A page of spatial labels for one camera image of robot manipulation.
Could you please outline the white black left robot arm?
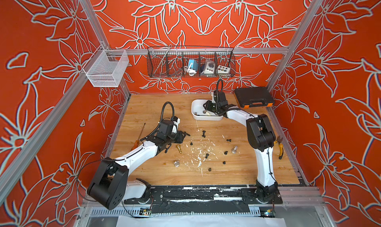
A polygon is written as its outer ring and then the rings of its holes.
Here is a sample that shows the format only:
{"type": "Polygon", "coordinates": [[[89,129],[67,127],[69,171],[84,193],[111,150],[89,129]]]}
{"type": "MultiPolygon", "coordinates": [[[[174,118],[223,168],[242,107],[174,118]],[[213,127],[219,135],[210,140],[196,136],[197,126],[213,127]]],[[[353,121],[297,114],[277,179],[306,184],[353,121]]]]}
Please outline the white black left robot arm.
{"type": "Polygon", "coordinates": [[[173,144],[183,143],[186,133],[179,130],[180,122],[173,104],[165,102],[158,125],[140,140],[137,148],[116,159],[101,159],[86,190],[91,201],[108,210],[132,199],[144,204],[152,201],[151,184],[140,178],[129,181],[130,174],[161,152],[167,153],[173,144]]]}

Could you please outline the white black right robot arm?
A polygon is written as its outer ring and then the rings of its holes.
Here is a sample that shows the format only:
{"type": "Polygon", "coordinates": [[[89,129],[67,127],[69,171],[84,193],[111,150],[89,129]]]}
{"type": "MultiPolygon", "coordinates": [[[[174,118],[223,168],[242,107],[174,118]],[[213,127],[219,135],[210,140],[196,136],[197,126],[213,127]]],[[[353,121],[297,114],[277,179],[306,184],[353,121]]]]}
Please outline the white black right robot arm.
{"type": "Polygon", "coordinates": [[[223,92],[222,79],[218,79],[212,99],[206,101],[203,107],[208,112],[234,120],[246,127],[248,143],[255,150],[258,166],[256,199],[262,204],[273,201],[279,195],[279,191],[272,160],[276,136],[269,117],[265,114],[254,115],[229,104],[223,92]]]}

